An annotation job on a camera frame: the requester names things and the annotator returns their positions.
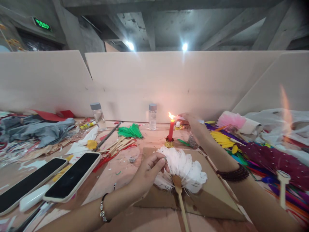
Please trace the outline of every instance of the red candle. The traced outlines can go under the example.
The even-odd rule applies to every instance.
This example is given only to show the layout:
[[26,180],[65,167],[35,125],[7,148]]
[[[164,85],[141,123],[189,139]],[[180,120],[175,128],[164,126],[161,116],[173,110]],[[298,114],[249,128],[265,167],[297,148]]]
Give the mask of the red candle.
[[168,114],[169,114],[169,117],[171,118],[171,124],[170,124],[170,131],[167,136],[167,140],[171,142],[173,139],[173,129],[174,129],[174,122],[175,122],[174,117],[175,116],[172,115],[170,112]]

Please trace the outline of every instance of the candle flame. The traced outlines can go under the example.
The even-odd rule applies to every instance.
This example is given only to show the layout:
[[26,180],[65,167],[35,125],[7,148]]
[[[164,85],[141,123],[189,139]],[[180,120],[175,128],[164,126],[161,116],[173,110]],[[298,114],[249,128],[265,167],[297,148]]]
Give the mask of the candle flame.
[[174,120],[174,118],[176,117],[175,115],[172,115],[170,112],[168,113],[168,116],[171,118],[171,120]]
[[283,86],[280,86],[281,89],[281,103],[282,103],[282,107],[284,108],[283,111],[283,120],[284,122],[284,137],[283,137],[283,141],[287,141],[287,137],[290,135],[290,133],[292,132],[292,123],[293,123],[293,119],[292,119],[292,115],[290,113],[289,110],[289,101],[287,99],[287,95],[286,95],[286,91],[284,90]]

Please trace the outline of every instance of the white partition board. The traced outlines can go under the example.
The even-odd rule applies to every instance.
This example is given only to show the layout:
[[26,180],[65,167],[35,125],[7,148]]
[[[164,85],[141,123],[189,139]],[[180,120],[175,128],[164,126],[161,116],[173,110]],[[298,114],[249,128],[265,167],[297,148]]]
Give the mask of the white partition board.
[[0,53],[0,110],[92,116],[93,81],[79,51]]
[[86,53],[106,119],[157,122],[168,112],[215,120],[232,110],[282,51]]
[[233,112],[244,115],[282,108],[280,85],[285,89],[291,110],[309,111],[309,52],[282,53]]

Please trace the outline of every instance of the gold candle holder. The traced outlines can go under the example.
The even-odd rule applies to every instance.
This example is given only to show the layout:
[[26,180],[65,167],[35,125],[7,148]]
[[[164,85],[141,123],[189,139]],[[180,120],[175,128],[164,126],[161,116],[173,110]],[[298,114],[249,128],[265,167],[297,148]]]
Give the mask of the gold candle holder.
[[172,138],[172,141],[170,142],[170,141],[168,141],[167,140],[167,137],[166,137],[166,142],[165,142],[165,146],[167,147],[167,148],[172,148],[172,147],[174,147],[174,139]]

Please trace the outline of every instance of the white feather fan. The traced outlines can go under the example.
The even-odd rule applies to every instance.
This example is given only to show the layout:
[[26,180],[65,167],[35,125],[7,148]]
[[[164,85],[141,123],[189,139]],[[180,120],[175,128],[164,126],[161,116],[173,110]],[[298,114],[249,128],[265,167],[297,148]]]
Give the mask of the white feather fan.
[[157,152],[166,156],[170,173],[161,172],[157,175],[154,183],[161,189],[170,191],[174,188],[172,176],[181,178],[181,185],[192,193],[197,193],[207,180],[207,174],[202,172],[199,161],[192,162],[192,156],[185,154],[182,149],[177,151],[175,148],[162,146]]

